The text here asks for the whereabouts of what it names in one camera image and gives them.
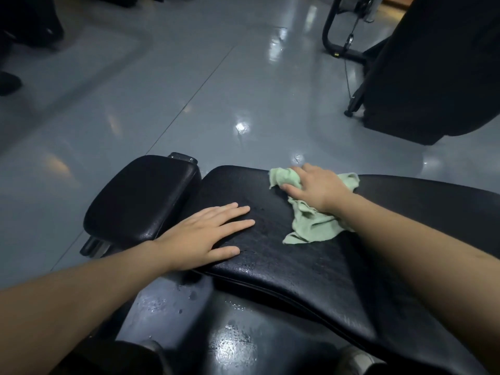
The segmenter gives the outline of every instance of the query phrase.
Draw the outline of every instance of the light green rag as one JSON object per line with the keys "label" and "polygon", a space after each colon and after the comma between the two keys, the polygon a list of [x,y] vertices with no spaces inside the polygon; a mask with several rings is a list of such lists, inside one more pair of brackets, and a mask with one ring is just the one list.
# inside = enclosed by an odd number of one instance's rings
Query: light green rag
{"label": "light green rag", "polygon": [[[355,173],[341,173],[338,175],[343,183],[351,191],[359,185],[359,177]],[[291,184],[302,189],[301,178],[290,168],[273,168],[269,171],[270,189],[275,185]],[[293,232],[288,234],[283,243],[307,243],[326,241],[334,238],[344,230],[353,232],[350,227],[342,224],[342,221],[331,214],[323,214],[315,208],[311,208],[305,201],[295,200],[288,197],[288,202],[293,207]]]}

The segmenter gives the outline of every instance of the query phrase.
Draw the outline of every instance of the hand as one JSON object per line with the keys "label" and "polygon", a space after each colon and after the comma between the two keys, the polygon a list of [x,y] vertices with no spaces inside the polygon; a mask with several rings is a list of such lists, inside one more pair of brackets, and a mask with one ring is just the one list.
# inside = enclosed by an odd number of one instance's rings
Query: hand
{"label": "hand", "polygon": [[226,223],[249,211],[250,207],[238,208],[235,202],[223,207],[206,208],[179,222],[153,243],[166,254],[169,271],[190,270],[229,259],[238,255],[240,249],[226,246],[212,250],[212,247],[220,239],[254,225],[254,220]]}
{"label": "hand", "polygon": [[340,216],[341,204],[353,197],[353,193],[332,171],[306,163],[291,167],[301,178],[302,189],[283,184],[281,189],[297,200],[305,201],[320,212]]}

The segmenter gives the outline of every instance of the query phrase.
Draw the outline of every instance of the forearm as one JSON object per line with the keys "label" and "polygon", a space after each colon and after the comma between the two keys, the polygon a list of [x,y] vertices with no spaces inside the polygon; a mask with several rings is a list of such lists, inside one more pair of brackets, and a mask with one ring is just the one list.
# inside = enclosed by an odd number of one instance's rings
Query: forearm
{"label": "forearm", "polygon": [[3,373],[47,373],[165,270],[150,242],[0,292]]}
{"label": "forearm", "polygon": [[338,211],[458,338],[498,370],[500,260],[353,195]]}

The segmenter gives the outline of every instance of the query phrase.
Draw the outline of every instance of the person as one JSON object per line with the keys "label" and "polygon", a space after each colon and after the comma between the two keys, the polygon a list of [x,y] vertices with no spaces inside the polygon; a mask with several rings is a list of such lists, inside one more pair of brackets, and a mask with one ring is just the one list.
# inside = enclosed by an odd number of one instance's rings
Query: person
{"label": "person", "polygon": [[[491,373],[500,372],[500,260],[350,192],[332,171],[292,169],[303,189],[285,184],[285,192],[343,219]],[[212,247],[254,225],[226,223],[249,210],[236,203],[207,208],[156,240],[1,291],[2,372],[47,373],[156,277],[238,255],[234,246]]]}

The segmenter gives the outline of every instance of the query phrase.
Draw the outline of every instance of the black leather upholstery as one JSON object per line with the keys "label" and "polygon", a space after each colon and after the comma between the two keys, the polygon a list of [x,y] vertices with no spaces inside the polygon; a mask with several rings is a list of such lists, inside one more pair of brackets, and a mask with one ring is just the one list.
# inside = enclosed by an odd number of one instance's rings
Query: black leather upholstery
{"label": "black leather upholstery", "polygon": [[88,208],[84,229],[120,247],[155,239],[173,226],[202,177],[197,165],[145,155],[122,169]]}
{"label": "black leather upholstery", "polygon": [[[360,176],[357,192],[400,214],[499,256],[500,195],[428,180]],[[411,359],[457,374],[485,373],[479,362],[416,300],[354,233],[284,245],[292,209],[268,172],[222,166],[211,171],[180,218],[237,201],[250,205],[254,227],[221,245],[241,254],[203,272],[277,295],[308,310],[382,359]]]}

